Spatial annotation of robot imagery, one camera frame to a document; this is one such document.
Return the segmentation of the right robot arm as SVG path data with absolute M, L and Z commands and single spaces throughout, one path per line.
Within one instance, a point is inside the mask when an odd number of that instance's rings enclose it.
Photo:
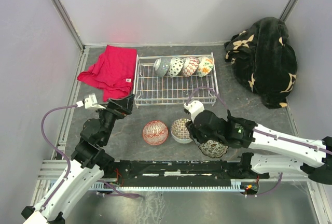
M 186 123 L 190 137 L 208 157 L 216 157 L 208 148 L 221 144 L 229 148 L 248 148 L 272 152 L 271 157 L 252 154 L 241 158 L 238 172 L 242 177 L 264 173 L 307 175 L 316 182 L 331 184 L 331 137 L 305 139 L 269 129 L 261 124 L 230 113 L 227 119 L 205 109 L 186 108 L 190 115 Z

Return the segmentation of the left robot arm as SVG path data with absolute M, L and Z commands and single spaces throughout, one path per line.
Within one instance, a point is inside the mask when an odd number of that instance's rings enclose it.
M 93 109 L 99 116 L 84 123 L 79 143 L 70 157 L 55 148 L 67 166 L 40 202 L 23 209 L 21 215 L 25 223 L 65 223 L 70 211 L 94 183 L 119 172 L 120 163 L 103 147 L 108 143 L 116 120 L 132 113 L 133 102 L 134 95 L 131 94 L 100 105 L 91 94 L 83 101 L 65 106 L 65 109 Z

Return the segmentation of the black diamond pattern bowl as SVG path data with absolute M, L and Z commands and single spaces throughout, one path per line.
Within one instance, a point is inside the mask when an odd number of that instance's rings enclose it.
M 170 60 L 170 67 L 168 69 L 168 76 L 173 78 L 176 77 L 184 66 L 184 60 L 180 57 L 174 57 Z

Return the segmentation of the red lattice pattern bowl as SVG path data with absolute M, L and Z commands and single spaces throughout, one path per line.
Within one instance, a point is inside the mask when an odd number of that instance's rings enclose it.
M 182 74 L 185 77 L 190 77 L 197 70 L 199 66 L 199 60 L 198 58 L 195 57 L 187 57 L 183 58 L 183 60 L 184 60 L 184 65 L 182 68 Z

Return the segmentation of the orange flower leaf bowl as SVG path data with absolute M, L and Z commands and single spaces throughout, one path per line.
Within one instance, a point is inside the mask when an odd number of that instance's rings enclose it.
M 199 65 L 196 70 L 196 75 L 199 77 L 204 77 L 208 75 L 214 68 L 214 61 L 212 57 L 201 56 L 198 57 Z

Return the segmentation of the blue triangle pattern bowl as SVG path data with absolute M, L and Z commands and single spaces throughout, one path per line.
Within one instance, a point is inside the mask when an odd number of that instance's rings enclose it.
M 155 73 L 158 77 L 163 77 L 168 72 L 171 58 L 161 57 L 154 62 Z

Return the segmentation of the dark scalloped floral bowl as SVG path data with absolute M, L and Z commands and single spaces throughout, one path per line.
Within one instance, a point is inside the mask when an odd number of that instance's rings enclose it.
M 221 158 L 227 153 L 228 146 L 213 140 L 208 140 L 207 142 L 200 144 L 199 149 L 209 158 Z

